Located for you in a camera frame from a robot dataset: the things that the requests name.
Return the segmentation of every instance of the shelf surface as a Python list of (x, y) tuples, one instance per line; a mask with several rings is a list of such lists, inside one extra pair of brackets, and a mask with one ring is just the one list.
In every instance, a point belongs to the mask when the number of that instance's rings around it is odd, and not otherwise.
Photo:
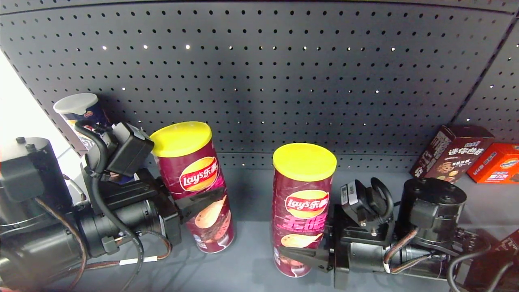
[[(158, 175), (156, 168), (151, 168)], [(231, 209), (236, 228), (235, 241), (224, 251), (207, 255), (198, 250), (189, 232), (183, 228), (183, 241), (172, 255), (163, 261), (143, 264), (141, 273), (128, 291), (335, 291), (333, 274), (312, 270), (302, 278), (289, 278), (275, 267), (270, 243), (270, 204), (273, 172), (262, 169), (226, 169)], [(332, 203), (339, 201), (339, 187), (354, 179), (369, 183), (378, 177), (393, 193), (395, 201), (401, 197), (405, 172), (336, 172)], [(475, 184), (463, 177), (457, 185), (467, 192), (469, 201), (460, 219), (467, 228), (484, 227), (496, 237), (504, 237), (519, 224), (519, 214), (513, 206), (519, 205), (517, 186)], [(143, 237), (146, 256), (162, 254), (165, 248), (152, 236)], [(134, 257), (131, 244), (121, 251), (98, 260), (115, 260)], [(77, 286), (77, 291), (113, 291), (120, 288), (130, 276), (133, 266), (87, 271)], [(53, 284), (65, 288), (71, 277)], [(447, 283), (438, 280), (397, 275), (351, 273), (348, 291), (448, 291)]]

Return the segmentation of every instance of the brown box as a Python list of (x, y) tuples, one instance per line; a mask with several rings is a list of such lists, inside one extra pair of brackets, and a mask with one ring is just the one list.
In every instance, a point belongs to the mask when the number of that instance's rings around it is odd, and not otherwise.
[(417, 178), (433, 177), (454, 183), (493, 140), (494, 136), (480, 126), (442, 126), (410, 173)]

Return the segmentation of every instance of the motor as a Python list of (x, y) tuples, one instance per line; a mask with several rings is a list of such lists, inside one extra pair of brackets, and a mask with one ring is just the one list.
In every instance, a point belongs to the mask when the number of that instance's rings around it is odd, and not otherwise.
[[(86, 269), (103, 265), (86, 264), (88, 259), (116, 253), (130, 241), (139, 251), (142, 234), (161, 238), (168, 252), (156, 259), (163, 259), (181, 242), (180, 224), (222, 195), (219, 189), (173, 201), (162, 180), (140, 168), (153, 148), (144, 132), (126, 123), (113, 128), (87, 123), (76, 126), (97, 142), (81, 168), (90, 201), (76, 205), (48, 140), (19, 137), (2, 147), (0, 276), (10, 288), (37, 289), (77, 272), (72, 290)], [(138, 179), (119, 185), (108, 180), (110, 173)], [(143, 260), (140, 250), (138, 262)]]
[[(413, 178), (404, 183), (401, 201), (393, 203), (380, 180), (372, 178), (371, 185), (355, 180), (341, 187), (327, 249), (280, 247), (279, 252), (320, 271), (333, 271), (336, 289), (347, 289), (350, 272), (375, 272), (448, 281), (452, 291), (468, 291), (455, 282), (456, 274), (489, 251), (490, 244), (458, 227), (465, 192), (443, 180)], [(393, 208), (398, 205), (395, 221)], [(511, 266), (507, 261), (485, 291), (493, 291)]]

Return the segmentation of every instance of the wire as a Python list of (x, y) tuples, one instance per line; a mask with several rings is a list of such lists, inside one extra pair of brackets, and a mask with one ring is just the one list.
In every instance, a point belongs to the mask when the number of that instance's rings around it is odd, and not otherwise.
[(389, 261), (391, 258), (404, 246), (406, 246), (413, 238), (415, 238), (416, 234), (418, 234), (418, 231), (420, 231), (420, 228), (415, 227), (408, 233), (406, 236), (404, 236), (400, 241), (398, 241), (393, 247), (391, 247), (384, 256), (384, 259), (382, 261), (384, 265), (384, 269), (386, 270), (386, 273), (391, 273), (391, 269), (389, 268)]
[(379, 217), (380, 223), (386, 223), (386, 221), (393, 216), (393, 197), (391, 196), (391, 192), (386, 185), (376, 177), (371, 178), (371, 186), (378, 188), (380, 193), (386, 198), (386, 211)]
[(36, 197), (34, 200), (43, 208), (45, 211), (50, 213), (52, 216), (54, 216), (56, 219), (58, 219), (61, 224), (63, 224), (76, 238), (78, 244), (79, 244), (79, 250), (81, 251), (81, 265), (79, 266), (78, 273), (76, 274), (76, 277), (72, 281), (72, 283), (68, 287), (68, 291), (72, 291), (74, 287), (76, 286), (77, 282), (81, 279), (83, 276), (83, 273), (85, 271), (85, 266), (87, 264), (87, 247), (85, 244), (85, 241), (83, 240), (83, 237), (79, 234), (79, 231), (75, 226), (70, 224), (65, 217), (63, 217), (60, 213), (58, 213), (53, 207), (47, 205), (41, 198)]
[[(479, 257), (479, 256), (482, 256), (485, 253), (487, 253), (490, 250), (491, 244), (490, 244), (490, 242), (486, 238), (484, 238), (484, 240), (487, 243), (486, 247), (484, 249), (475, 251), (475, 252), (470, 253), (470, 254), (459, 256), (459, 257), (455, 258), (454, 260), (452, 260), (450, 262), (449, 267), (447, 268), (447, 282), (449, 283), (449, 286), (452, 289), (452, 291), (454, 291), (454, 292), (461, 292), (460, 289), (458, 288), (458, 286), (456, 285), (456, 282), (454, 281), (454, 268), (456, 267), (457, 264), (463, 262), (464, 260), (468, 260), (468, 259), (472, 259), (472, 258), (475, 258), (475, 257)], [(506, 273), (508, 268), (513, 266), (513, 265), (514, 265), (513, 262), (508, 262), (504, 266), (502, 266), (501, 269), (499, 269), (499, 271), (497, 272), (497, 274), (494, 277), (494, 279), (492, 280), (492, 282), (490, 283), (490, 285), (485, 290), (485, 292), (492, 292), (492, 291), (494, 291), (494, 289), (496, 288), (497, 284), (499, 284), (499, 280), (501, 279), (501, 277), (503, 277), (503, 275)]]
[(412, 260), (409, 260), (409, 261), (401, 264), (400, 266), (398, 266), (396, 268), (391, 268), (391, 274), (393, 274), (393, 275), (400, 274), (401, 272), (403, 272), (407, 269), (410, 269), (410, 268), (416, 266), (417, 264), (419, 264), (425, 260), (432, 259), (434, 257), (439, 258), (440, 256), (435, 255), (435, 254), (428, 254), (428, 255), (423, 255), (421, 257), (414, 258)]
[(87, 196), (85, 195), (85, 192), (81, 189), (81, 187), (73, 179), (71, 179), (68, 175), (66, 175), (66, 174), (62, 174), (62, 175), (63, 175), (63, 178), (65, 180), (68, 180), (70, 182), (70, 184), (72, 185), (72, 187), (79, 193), (79, 195), (81, 196), (81, 201), (85, 201), (87, 199)]
[[(142, 234), (151, 234), (153, 236), (156, 236), (158, 238), (160, 238), (162, 240), (162, 242), (164, 243), (164, 245), (166, 246), (166, 253), (165, 254), (162, 254), (160, 256), (157, 256), (157, 260), (164, 260), (166, 259), (167, 257), (170, 256), (172, 250), (173, 250), (173, 245), (171, 244), (171, 242), (162, 234), (158, 233), (158, 232), (155, 232), (155, 231), (143, 231), (141, 232)], [(119, 266), (120, 265), (120, 261), (101, 261), (101, 262), (94, 262), (94, 263), (90, 263), (86, 266), (86, 269), (85, 270), (98, 270), (98, 269), (104, 269), (104, 268), (110, 268), (110, 267), (115, 267), (115, 266)], [(79, 268), (73, 268), (73, 269), (70, 269), (70, 270), (65, 270), (63, 272), (61, 272), (60, 274), (56, 275), (54, 278), (57, 280), (57, 278), (60, 278), (60, 277), (66, 277), (66, 276), (69, 276), (71, 274), (74, 274), (78, 271)]]
[(92, 128), (97, 129), (97, 130), (108, 130), (109, 128), (98, 125), (89, 120), (78, 121), (74, 127), (76, 129), (76, 131), (78, 131), (80, 134), (83, 134), (86, 137), (90, 138), (92, 141), (94, 141), (96, 146), (99, 148), (99, 153), (100, 153), (99, 161), (98, 161), (98, 164), (95, 166), (95, 171), (94, 171), (96, 174), (98, 174), (98, 176), (94, 177), (92, 179), (92, 197), (93, 197), (93, 199), (96, 201), (96, 203), (98, 204), (100, 210), (104, 213), (104, 215), (117, 228), (119, 228), (124, 234), (126, 234), (126, 236), (128, 236), (132, 240), (133, 244), (135, 245), (135, 247), (137, 249), (137, 265), (135, 265), (135, 269), (133, 270), (132, 275), (126, 281), (124, 286), (122, 287), (121, 291), (124, 291), (128, 288), (130, 283), (133, 281), (133, 279), (138, 275), (138, 273), (141, 270), (142, 263), (144, 262), (144, 247), (142, 246), (142, 242), (139, 239), (139, 237), (136, 236), (135, 233), (133, 233), (131, 231), (131, 229), (128, 226), (126, 226), (124, 224), (124, 222), (122, 222), (108, 208), (108, 206), (105, 204), (105, 202), (101, 196), (101, 193), (99, 192), (99, 181), (101, 179), (100, 176), (105, 171), (106, 164), (108, 162), (108, 149), (107, 149), (105, 143), (103, 142), (103, 140), (101, 140), (101, 138), (97, 134), (95, 134), (94, 132), (92, 132), (86, 128), (83, 128), (84, 126), (91, 126)]

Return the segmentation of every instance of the screw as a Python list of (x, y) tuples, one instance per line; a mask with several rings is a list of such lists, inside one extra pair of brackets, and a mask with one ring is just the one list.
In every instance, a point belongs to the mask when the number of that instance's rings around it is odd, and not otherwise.
[(27, 149), (27, 151), (28, 151), (29, 153), (31, 153), (31, 152), (35, 152), (35, 151), (36, 151), (36, 146), (35, 146), (34, 144), (30, 144), (30, 143), (29, 143), (29, 144), (26, 144), (26, 145), (25, 145), (25, 149)]

